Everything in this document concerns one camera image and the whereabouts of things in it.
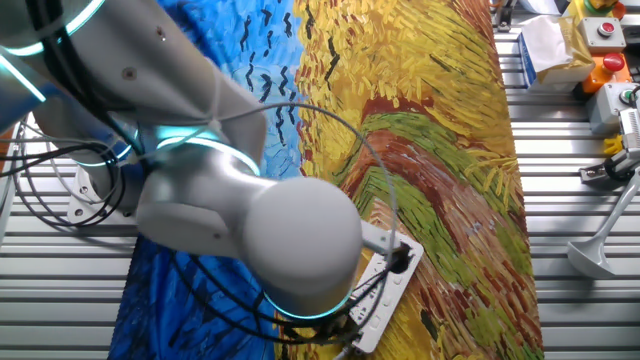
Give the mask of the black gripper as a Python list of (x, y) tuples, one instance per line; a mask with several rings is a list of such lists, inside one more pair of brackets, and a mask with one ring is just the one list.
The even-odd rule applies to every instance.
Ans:
[(319, 322), (319, 343), (321, 345), (351, 343), (360, 330), (360, 325), (348, 314), (325, 317)]

